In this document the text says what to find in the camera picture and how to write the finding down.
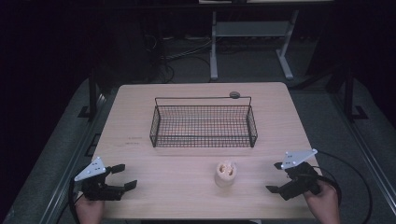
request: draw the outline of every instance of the human hand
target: human hand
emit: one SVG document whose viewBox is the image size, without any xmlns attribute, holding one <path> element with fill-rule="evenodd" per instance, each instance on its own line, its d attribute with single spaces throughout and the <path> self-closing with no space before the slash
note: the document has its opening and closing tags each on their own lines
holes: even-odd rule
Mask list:
<svg viewBox="0 0 396 224">
<path fill-rule="evenodd" d="M 105 211 L 105 201 L 90 201 L 82 195 L 75 207 L 80 224 L 99 224 Z"/>
<path fill-rule="evenodd" d="M 311 191 L 304 193 L 309 210 L 322 224 L 339 224 L 337 191 L 326 182 L 318 180 L 320 193 L 315 195 Z"/>
</svg>

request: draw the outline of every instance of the floor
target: floor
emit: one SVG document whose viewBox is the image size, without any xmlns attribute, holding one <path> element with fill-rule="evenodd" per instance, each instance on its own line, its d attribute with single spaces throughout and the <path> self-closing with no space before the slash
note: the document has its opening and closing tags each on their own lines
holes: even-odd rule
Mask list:
<svg viewBox="0 0 396 224">
<path fill-rule="evenodd" d="M 202 46 L 207 39 L 165 41 L 168 56 Z M 216 82 L 284 82 L 289 87 L 309 77 L 309 65 L 315 42 L 294 41 L 287 58 L 295 75 L 287 81 L 277 61 L 275 49 L 282 39 L 224 40 L 219 51 L 219 79 Z M 209 53 L 203 50 L 171 61 L 150 83 L 204 83 L 209 81 Z M 376 107 L 370 94 L 355 80 L 354 105 L 360 105 L 368 119 L 347 120 L 342 111 L 343 90 L 329 94 L 325 77 L 303 90 L 290 91 L 311 146 L 322 151 L 318 164 L 334 175 L 343 191 L 342 223 L 396 223 L 396 130 Z M 68 181 L 76 170 L 90 162 L 94 144 L 117 95 L 118 87 L 108 88 L 99 97 L 98 114 L 91 122 L 79 118 L 89 104 L 88 81 L 81 83 L 64 115 L 26 180 L 5 223 L 72 223 L 66 205 Z M 373 204 L 369 204 L 370 188 Z M 103 223 L 140 223 L 140 220 L 104 220 Z M 317 223 L 315 220 L 264 220 L 263 223 Z"/>
</svg>

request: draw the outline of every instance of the dark background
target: dark background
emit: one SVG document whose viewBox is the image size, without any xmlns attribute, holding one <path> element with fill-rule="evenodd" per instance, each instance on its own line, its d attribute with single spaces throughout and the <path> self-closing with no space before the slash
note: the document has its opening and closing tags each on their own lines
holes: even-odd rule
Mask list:
<svg viewBox="0 0 396 224">
<path fill-rule="evenodd" d="M 145 52 L 142 27 L 137 21 L 143 21 L 148 29 L 153 29 L 150 25 L 155 21 L 142 20 L 141 15 L 137 19 L 136 14 L 128 12 L 76 11 L 74 5 L 61 0 L 0 1 L 0 147 L 5 194 L 0 220 L 73 93 L 90 72 L 101 74 L 99 84 L 107 84 L 102 86 L 103 91 L 150 76 L 151 58 Z M 396 127 L 394 11 L 393 4 L 379 1 L 336 1 L 309 72 L 315 74 L 334 63 L 349 67 Z M 314 21 L 317 14 L 302 12 L 295 34 L 316 38 L 318 30 L 312 32 L 304 21 Z M 189 22 L 198 30 L 205 29 L 207 19 L 203 14 L 184 16 L 186 20 L 177 22 L 175 16 L 167 14 L 164 17 L 168 21 L 162 25 L 177 36 L 192 32 Z M 133 28 L 125 32 L 125 27 Z M 125 70 L 133 75 L 120 80 Z"/>
</svg>

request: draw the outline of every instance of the wire basket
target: wire basket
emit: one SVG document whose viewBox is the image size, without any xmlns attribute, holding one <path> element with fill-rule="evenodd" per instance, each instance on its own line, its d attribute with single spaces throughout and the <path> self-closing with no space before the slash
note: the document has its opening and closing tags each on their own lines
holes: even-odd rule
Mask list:
<svg viewBox="0 0 396 224">
<path fill-rule="evenodd" d="M 159 105 L 166 99 L 210 101 L 231 97 L 155 98 L 150 140 L 154 147 L 254 147 L 257 140 L 253 109 L 250 105 Z"/>
</svg>

